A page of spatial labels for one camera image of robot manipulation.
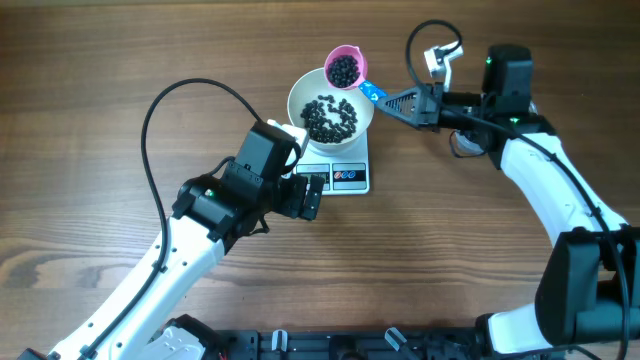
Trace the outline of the pink scoop blue handle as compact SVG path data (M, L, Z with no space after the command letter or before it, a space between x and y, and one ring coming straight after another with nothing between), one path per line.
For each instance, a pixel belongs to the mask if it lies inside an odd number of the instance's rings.
M324 75L329 85L340 90L360 90L373 104L387 93L366 79L368 63L360 48L340 45L333 49L324 63Z

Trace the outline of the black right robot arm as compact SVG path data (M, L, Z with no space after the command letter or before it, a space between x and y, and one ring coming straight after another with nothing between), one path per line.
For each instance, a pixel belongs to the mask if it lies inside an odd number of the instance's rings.
M552 253L533 303L484 317L492 355L529 355L639 337L639 230L595 194L531 101L533 59L518 45L488 51L479 94L447 83L373 96L376 107L414 128L478 134L476 144L524 194Z

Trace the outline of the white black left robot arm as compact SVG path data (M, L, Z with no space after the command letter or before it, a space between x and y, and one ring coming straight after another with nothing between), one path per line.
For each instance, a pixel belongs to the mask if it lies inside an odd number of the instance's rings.
M266 214L313 220L323 179L296 175L306 129L256 123L239 153L184 183L140 262L48 359L221 359L225 344L189 316L169 313L242 237L266 233Z

